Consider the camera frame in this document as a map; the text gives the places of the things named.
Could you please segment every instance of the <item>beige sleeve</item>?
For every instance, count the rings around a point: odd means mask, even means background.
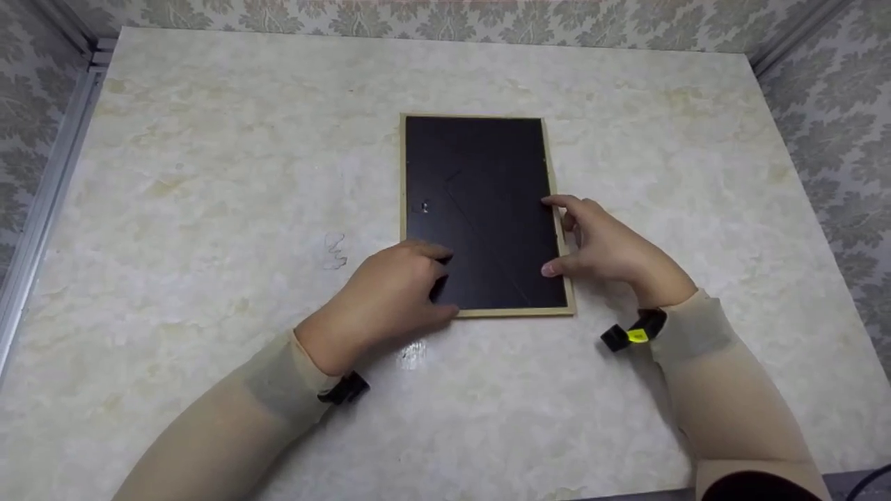
[[[795,416],[764,368],[737,337],[717,299],[700,290],[664,308],[651,342],[674,417],[696,461],[696,498],[722,477],[768,472],[830,499]]]
[[[145,451],[114,501],[243,499],[328,404],[321,373],[286,333],[183,411]]]

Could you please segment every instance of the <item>damask pattern wallpaper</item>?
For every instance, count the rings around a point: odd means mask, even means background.
[[[819,0],[68,0],[122,25],[754,53]]]
[[[27,2],[0,0],[0,283],[78,69],[86,66]]]
[[[891,377],[891,2],[854,0],[763,87]]]

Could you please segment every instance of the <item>wrist strap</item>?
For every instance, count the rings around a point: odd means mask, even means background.
[[[347,402],[352,402],[359,398],[360,395],[365,393],[371,386],[368,385],[362,376],[353,371],[342,378],[340,378],[340,382],[334,385],[334,388],[331,388],[324,393],[319,393],[318,398],[319,401],[324,404],[334,404],[335,406],[339,406],[346,400]]]
[[[668,318],[668,314],[661,309],[639,309],[637,314],[640,317],[627,331],[615,324],[601,335],[601,340],[610,351],[615,353],[633,344],[656,339]]]

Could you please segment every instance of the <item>marble tabletop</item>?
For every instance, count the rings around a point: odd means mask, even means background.
[[[104,499],[218,378],[399,235],[401,112],[542,117],[561,191],[722,298],[824,472],[891,459],[891,388],[740,54],[125,28],[0,390],[0,498]],[[462,320],[263,499],[564,499],[689,484],[646,353],[570,318]]]

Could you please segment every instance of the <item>black cable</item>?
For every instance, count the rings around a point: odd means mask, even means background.
[[[845,501],[854,501],[854,499],[857,498],[858,496],[860,496],[860,493],[863,492],[863,490],[866,489],[867,486],[869,486],[878,477],[880,477],[888,472],[891,472],[891,463],[886,464],[886,465],[882,466],[881,468],[879,468],[878,470],[876,470],[875,472],[872,472],[869,475],[866,475],[865,477],[863,477],[863,480],[860,480],[859,482],[857,482],[857,485],[855,485],[854,488],[851,489],[851,492],[849,492],[847,494]]]

